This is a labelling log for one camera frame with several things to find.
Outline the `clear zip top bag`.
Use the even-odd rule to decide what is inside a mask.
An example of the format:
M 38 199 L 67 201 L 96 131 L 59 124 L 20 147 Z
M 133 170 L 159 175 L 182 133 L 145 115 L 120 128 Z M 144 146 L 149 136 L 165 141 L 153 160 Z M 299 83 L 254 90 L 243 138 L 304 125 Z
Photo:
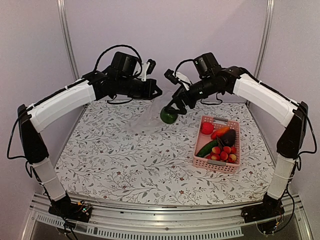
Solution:
M 170 102 L 167 95 L 157 97 L 150 105 L 142 111 L 141 116 L 136 116 L 130 119 L 125 125 L 124 129 L 130 133 L 151 132 L 157 127 L 163 127 L 166 124 L 161 120 L 160 113 L 163 107 Z

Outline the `red bumpy fruit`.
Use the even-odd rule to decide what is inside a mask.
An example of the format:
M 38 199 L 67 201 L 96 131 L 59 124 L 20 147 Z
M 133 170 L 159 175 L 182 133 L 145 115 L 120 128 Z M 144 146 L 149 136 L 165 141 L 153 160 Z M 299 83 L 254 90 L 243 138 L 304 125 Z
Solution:
M 211 135 L 214 131 L 214 125 L 210 122 L 203 122 L 201 124 L 200 132 L 204 135 Z

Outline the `pink perforated plastic basket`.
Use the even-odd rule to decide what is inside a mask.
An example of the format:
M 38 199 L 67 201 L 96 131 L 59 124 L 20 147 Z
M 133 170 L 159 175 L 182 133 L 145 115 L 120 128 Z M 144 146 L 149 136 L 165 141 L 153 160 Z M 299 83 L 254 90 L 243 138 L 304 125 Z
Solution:
M 233 174 L 241 160 L 240 126 L 236 121 L 203 115 L 197 132 L 193 166 Z

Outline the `red lychee bunch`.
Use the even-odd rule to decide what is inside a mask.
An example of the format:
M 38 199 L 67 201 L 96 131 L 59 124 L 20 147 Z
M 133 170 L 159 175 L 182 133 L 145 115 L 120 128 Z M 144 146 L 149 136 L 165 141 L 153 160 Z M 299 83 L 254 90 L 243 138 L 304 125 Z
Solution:
M 230 147 L 222 146 L 218 143 L 218 146 L 213 147 L 211 153 L 206 155 L 205 158 L 208 160 L 235 164 L 238 160 L 237 148 L 234 145 Z

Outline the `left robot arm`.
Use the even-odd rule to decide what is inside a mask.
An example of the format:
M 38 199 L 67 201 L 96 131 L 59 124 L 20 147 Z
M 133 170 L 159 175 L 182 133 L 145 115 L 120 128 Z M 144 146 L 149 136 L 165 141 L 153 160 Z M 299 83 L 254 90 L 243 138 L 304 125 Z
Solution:
M 136 76 L 125 76 L 124 69 L 108 67 L 106 71 L 93 71 L 73 84 L 29 106 L 19 107 L 19 134 L 23 153 L 33 168 L 39 183 L 46 189 L 55 209 L 63 216 L 74 213 L 43 137 L 48 128 L 58 125 L 61 119 L 75 110 L 107 96 L 126 96 L 130 99 L 152 100 L 161 94 L 155 79 L 147 76 L 153 71 L 151 63 L 143 63 Z

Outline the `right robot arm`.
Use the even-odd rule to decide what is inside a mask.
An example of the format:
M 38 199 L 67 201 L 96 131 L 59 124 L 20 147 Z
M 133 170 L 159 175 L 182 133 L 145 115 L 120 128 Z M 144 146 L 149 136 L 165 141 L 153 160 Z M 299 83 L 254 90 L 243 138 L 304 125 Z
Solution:
M 243 67 L 222 68 L 196 83 L 180 87 L 165 107 L 168 113 L 185 115 L 197 101 L 216 93 L 229 93 L 259 107 L 284 127 L 276 144 L 277 160 L 266 195 L 279 200 L 291 181 L 295 160 L 301 149 L 308 120 L 308 106 L 297 103 L 254 78 Z

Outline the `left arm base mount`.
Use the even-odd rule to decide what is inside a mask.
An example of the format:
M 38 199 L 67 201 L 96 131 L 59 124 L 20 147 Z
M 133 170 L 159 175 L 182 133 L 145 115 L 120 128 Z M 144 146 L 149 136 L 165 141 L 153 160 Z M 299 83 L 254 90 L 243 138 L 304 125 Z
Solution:
M 78 222 L 88 223 L 91 218 L 93 206 L 90 203 L 72 202 L 66 196 L 58 201 L 51 201 L 48 213 L 61 217 L 62 219 L 74 220 Z

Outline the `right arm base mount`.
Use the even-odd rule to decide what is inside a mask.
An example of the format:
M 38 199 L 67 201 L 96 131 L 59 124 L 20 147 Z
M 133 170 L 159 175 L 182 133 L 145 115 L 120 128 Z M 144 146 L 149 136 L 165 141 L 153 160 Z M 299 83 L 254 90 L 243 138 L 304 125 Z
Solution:
M 281 201 L 267 200 L 260 204 L 246 206 L 241 209 L 241 217 L 245 223 L 261 221 L 280 216 L 285 213 Z

